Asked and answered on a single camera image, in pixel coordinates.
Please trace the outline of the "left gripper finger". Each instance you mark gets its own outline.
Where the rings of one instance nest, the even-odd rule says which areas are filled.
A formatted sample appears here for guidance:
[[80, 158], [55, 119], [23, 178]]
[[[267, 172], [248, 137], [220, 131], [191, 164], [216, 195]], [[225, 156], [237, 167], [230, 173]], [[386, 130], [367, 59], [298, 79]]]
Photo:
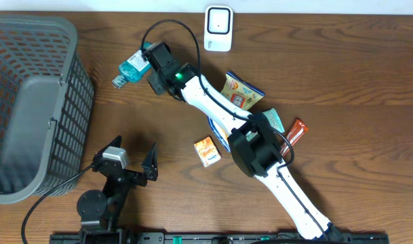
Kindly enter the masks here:
[[94, 159], [102, 157], [103, 152], [110, 146], [119, 148], [121, 146], [121, 141], [122, 141], [122, 136], [120, 135], [116, 136], [110, 143], [108, 143], [106, 146], [104, 146], [94, 155]]
[[144, 161], [142, 162], [143, 174], [147, 180], [156, 181], [158, 178], [157, 169], [157, 143], [152, 145]]

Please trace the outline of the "teal mouthwash bottle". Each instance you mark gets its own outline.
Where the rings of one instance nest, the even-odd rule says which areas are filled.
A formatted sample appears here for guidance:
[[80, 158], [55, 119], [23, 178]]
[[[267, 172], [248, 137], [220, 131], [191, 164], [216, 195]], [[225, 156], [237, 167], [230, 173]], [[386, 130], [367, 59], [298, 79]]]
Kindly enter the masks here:
[[112, 84], [115, 88], [121, 89], [127, 83], [137, 83], [150, 68], [151, 65], [143, 59], [142, 51], [139, 49], [119, 65], [119, 74], [112, 80]]

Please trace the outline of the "small orange tissue pack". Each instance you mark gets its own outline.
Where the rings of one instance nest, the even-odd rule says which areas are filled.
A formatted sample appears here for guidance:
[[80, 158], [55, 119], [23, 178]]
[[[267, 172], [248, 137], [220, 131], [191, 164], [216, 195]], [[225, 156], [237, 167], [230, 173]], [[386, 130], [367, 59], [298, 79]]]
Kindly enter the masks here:
[[221, 155], [210, 136], [194, 143], [194, 148], [204, 167], [209, 167], [221, 160]]

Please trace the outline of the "yellow snack bag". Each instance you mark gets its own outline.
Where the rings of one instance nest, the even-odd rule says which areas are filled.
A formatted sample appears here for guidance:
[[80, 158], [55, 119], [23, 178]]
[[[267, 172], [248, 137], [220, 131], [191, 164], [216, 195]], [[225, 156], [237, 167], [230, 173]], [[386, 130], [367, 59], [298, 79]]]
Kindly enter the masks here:
[[[220, 93], [227, 100], [243, 110], [248, 110], [265, 96], [265, 93], [261, 89], [245, 82], [232, 71], [227, 71], [226, 82]], [[230, 152], [231, 150], [227, 141], [228, 136], [225, 131], [209, 117], [208, 123], [218, 141]]]

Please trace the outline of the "light green wet wipes pack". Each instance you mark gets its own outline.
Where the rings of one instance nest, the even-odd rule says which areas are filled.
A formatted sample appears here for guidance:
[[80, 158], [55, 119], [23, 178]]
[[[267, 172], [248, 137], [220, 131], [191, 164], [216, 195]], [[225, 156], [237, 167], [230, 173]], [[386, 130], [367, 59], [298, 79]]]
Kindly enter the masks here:
[[281, 134], [285, 131], [281, 119], [274, 108], [265, 110], [261, 113], [252, 114], [248, 118], [259, 122], [261, 125], [269, 125]]

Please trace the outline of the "orange snack bar wrapper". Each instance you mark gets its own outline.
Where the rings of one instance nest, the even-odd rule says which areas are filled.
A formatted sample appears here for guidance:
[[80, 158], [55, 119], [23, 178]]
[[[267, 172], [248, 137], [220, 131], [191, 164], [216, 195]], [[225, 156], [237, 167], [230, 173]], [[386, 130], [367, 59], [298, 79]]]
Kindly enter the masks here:
[[[291, 130], [288, 132], [286, 138], [289, 143], [294, 146], [299, 139], [302, 138], [304, 134], [309, 131], [309, 128], [305, 125], [305, 123], [301, 119], [295, 120]], [[281, 156], [284, 157], [290, 152], [290, 147], [284, 142], [281, 146]]]

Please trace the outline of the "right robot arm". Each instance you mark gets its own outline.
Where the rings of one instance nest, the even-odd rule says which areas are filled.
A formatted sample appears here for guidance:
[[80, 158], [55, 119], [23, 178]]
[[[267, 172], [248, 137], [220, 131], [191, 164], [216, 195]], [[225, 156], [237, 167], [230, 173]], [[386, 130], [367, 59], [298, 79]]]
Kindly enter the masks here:
[[280, 132], [267, 117], [239, 108], [216, 91], [199, 68], [181, 65], [164, 43], [142, 48], [142, 57], [153, 68], [150, 86], [158, 95], [168, 92], [198, 108], [227, 135], [232, 158], [247, 176], [262, 182], [281, 203], [304, 239], [344, 240], [342, 233], [304, 194], [280, 153]]

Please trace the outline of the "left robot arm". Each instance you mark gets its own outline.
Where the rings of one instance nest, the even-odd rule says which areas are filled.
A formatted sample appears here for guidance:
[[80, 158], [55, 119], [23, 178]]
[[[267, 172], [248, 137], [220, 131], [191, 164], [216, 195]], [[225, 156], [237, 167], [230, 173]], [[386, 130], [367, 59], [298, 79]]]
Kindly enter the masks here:
[[117, 136], [93, 158], [92, 171], [105, 176], [106, 183], [102, 190], [89, 190], [79, 197], [80, 243], [136, 242], [134, 234], [118, 227], [119, 216], [131, 189], [157, 180], [157, 145], [152, 145], [141, 164], [143, 171], [138, 172], [126, 168], [128, 158], [121, 141], [122, 137]]

